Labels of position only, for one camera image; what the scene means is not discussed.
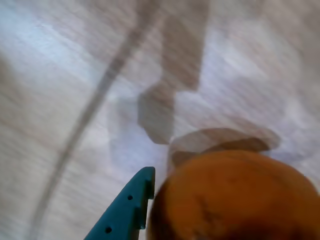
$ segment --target floor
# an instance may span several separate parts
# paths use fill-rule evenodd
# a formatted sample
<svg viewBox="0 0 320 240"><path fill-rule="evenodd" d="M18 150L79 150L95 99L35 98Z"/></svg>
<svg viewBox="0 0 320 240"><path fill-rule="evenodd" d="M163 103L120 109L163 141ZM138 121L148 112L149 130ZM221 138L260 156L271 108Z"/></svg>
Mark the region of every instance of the floor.
<svg viewBox="0 0 320 240"><path fill-rule="evenodd" d="M158 189L206 151L262 152L320 189L319 1L2 0L0 13L0 239L83 239L140 168Z"/></svg>

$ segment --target orange fruit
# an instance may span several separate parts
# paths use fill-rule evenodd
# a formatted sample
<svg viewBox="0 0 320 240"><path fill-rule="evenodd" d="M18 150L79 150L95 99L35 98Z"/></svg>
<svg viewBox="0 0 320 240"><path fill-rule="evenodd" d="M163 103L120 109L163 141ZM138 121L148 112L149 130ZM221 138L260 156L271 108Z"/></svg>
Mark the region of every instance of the orange fruit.
<svg viewBox="0 0 320 240"><path fill-rule="evenodd" d="M320 240L320 198L293 167L259 153L196 156L157 193L148 240Z"/></svg>

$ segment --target teal plastic object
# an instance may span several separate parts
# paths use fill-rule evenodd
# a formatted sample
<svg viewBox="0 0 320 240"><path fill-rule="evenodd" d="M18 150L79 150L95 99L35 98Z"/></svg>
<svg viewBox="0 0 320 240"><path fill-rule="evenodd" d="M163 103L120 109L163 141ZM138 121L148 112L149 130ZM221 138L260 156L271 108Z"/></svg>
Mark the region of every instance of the teal plastic object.
<svg viewBox="0 0 320 240"><path fill-rule="evenodd" d="M137 172L84 240L138 240L146 228L148 199L155 196L155 174L152 166Z"/></svg>

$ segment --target hole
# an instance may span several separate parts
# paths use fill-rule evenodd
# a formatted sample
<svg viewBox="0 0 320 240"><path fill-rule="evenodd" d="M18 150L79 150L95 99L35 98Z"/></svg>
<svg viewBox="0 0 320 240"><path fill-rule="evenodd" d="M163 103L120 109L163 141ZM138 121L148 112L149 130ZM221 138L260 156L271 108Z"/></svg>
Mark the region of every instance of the hole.
<svg viewBox="0 0 320 240"><path fill-rule="evenodd" d="M106 234L109 234L109 233L111 233L111 232L112 232L112 228L108 226L108 227L105 229L105 233L106 233Z"/></svg>

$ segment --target dark stain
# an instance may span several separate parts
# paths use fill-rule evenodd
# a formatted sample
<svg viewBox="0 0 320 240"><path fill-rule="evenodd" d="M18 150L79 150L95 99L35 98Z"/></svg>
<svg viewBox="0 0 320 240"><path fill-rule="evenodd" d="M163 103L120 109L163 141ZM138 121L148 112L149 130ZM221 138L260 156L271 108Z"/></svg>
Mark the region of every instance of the dark stain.
<svg viewBox="0 0 320 240"><path fill-rule="evenodd" d="M197 199L197 202L199 203L199 206L201 208L202 218L205 222L212 225L215 223L215 221L221 220L222 217L218 213L211 212L209 210L208 204L206 203L206 201L202 197L198 196L196 199Z"/></svg>

